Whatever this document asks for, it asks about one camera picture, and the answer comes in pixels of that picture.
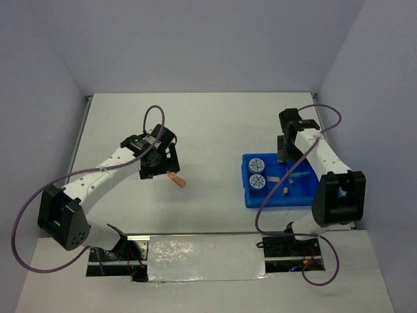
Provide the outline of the orange transparent case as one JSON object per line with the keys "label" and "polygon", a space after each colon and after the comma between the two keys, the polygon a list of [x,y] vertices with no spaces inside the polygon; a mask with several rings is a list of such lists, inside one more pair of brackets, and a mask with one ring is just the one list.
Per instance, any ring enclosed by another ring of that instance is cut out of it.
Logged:
{"label": "orange transparent case", "polygon": [[184,188],[186,186],[186,181],[179,177],[176,173],[170,172],[167,176],[179,187]]}

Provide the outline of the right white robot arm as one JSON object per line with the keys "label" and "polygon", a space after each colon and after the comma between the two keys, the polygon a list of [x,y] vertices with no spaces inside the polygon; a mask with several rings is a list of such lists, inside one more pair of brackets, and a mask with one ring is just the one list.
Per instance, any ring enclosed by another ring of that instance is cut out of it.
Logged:
{"label": "right white robot arm", "polygon": [[315,120],[301,118],[296,108],[283,110],[279,120],[283,134],[277,139],[278,161],[307,161],[319,182],[311,212],[288,224],[284,231],[284,250],[298,255],[307,240],[323,234],[330,226],[362,219],[366,177],[341,161],[324,139],[325,130]]}

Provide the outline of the blue slime jar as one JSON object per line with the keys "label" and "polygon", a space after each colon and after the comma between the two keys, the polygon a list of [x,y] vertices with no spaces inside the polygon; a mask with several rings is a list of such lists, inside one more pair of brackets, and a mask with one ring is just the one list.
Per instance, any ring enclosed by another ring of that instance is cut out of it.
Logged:
{"label": "blue slime jar", "polygon": [[261,175],[265,170],[265,162],[261,158],[251,158],[248,161],[248,171],[251,174]]}
{"label": "blue slime jar", "polygon": [[259,173],[252,174],[249,179],[249,188],[251,195],[260,195],[266,190],[266,179]]}

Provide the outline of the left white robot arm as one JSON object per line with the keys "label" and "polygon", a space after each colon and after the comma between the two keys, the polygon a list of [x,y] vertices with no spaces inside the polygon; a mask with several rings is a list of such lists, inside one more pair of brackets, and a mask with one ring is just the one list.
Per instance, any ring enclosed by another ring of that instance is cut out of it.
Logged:
{"label": "left white robot arm", "polygon": [[48,186],[41,196],[37,224],[65,250],[79,246],[101,248],[113,260],[130,252],[139,252],[137,245],[117,227],[96,224],[87,215],[109,191],[129,176],[140,179],[178,173],[176,135],[157,124],[152,132],[131,135],[97,167],[79,179],[57,188]]}

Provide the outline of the blue transparent case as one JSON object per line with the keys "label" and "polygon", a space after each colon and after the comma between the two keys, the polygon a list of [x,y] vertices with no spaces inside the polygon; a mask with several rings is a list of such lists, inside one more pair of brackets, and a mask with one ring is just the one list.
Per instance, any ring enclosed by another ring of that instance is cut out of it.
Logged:
{"label": "blue transparent case", "polygon": [[310,172],[309,171],[306,171],[306,172],[294,172],[294,173],[291,173],[290,175],[289,175],[289,177],[291,178],[291,179],[295,179],[295,178],[299,178],[299,177],[305,177],[305,176],[308,176],[310,174]]}

